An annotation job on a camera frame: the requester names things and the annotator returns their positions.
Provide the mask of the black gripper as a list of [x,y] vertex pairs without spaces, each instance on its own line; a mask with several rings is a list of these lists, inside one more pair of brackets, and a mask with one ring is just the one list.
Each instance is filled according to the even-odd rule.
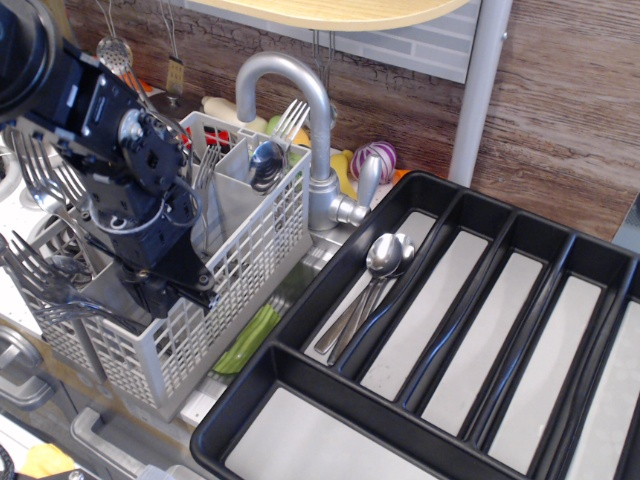
[[218,301],[213,276],[191,241],[192,229],[182,233],[152,267],[117,258],[117,278],[136,303],[153,318],[166,318],[181,299],[209,311]]

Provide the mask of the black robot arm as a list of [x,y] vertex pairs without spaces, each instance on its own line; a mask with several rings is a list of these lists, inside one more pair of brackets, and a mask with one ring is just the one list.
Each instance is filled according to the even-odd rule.
[[152,316],[218,300],[191,231],[203,213],[181,137],[38,1],[1,5],[1,124],[50,144],[79,175],[122,284]]

